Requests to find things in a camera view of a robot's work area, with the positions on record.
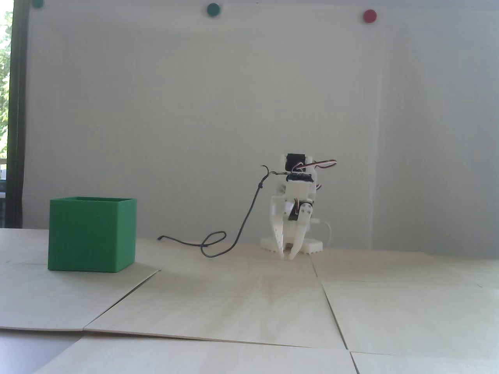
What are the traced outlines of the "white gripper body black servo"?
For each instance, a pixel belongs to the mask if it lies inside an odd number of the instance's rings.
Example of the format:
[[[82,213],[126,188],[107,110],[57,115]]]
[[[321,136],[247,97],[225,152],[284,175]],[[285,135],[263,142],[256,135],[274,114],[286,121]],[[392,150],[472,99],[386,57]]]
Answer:
[[[283,213],[283,221],[310,223],[313,212],[311,201],[297,198],[273,197],[271,199],[271,214]]]

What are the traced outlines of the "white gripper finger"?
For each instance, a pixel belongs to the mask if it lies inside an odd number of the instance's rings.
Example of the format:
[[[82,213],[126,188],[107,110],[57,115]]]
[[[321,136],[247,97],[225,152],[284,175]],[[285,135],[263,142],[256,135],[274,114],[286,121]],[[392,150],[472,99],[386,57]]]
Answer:
[[[281,258],[285,256],[283,244],[283,213],[271,214],[270,223],[273,229],[273,237],[276,242],[276,252]]]
[[[298,209],[296,221],[288,223],[288,243],[292,244],[288,255],[289,260],[293,260],[299,252],[314,253],[314,239],[305,238],[310,229],[312,212],[312,205],[303,203]]]

